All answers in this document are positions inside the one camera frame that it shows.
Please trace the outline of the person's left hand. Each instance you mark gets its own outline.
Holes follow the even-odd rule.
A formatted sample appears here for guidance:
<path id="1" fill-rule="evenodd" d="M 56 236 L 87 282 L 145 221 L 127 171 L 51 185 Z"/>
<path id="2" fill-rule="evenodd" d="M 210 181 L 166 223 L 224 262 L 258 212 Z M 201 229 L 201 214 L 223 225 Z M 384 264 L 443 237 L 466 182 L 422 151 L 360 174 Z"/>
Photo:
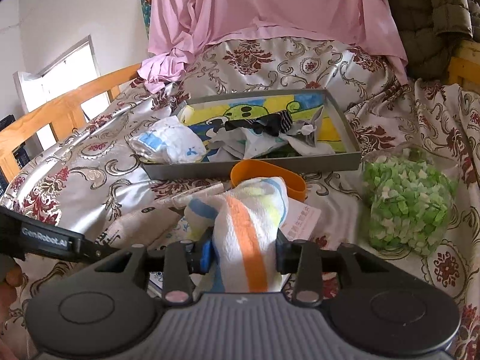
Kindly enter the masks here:
<path id="1" fill-rule="evenodd" d="M 15 262 L 13 267 L 7 272 L 5 278 L 1 281 L 1 328 L 9 318 L 9 308 L 17 299 L 17 288 L 23 283 L 23 272 L 21 267 Z"/>

